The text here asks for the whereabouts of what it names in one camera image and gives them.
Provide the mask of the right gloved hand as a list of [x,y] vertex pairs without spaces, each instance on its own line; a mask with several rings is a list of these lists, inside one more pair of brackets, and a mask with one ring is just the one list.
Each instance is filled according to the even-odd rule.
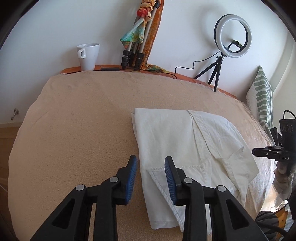
[[288,199],[292,193],[295,175],[295,164],[277,162],[274,169],[273,186],[282,200]]

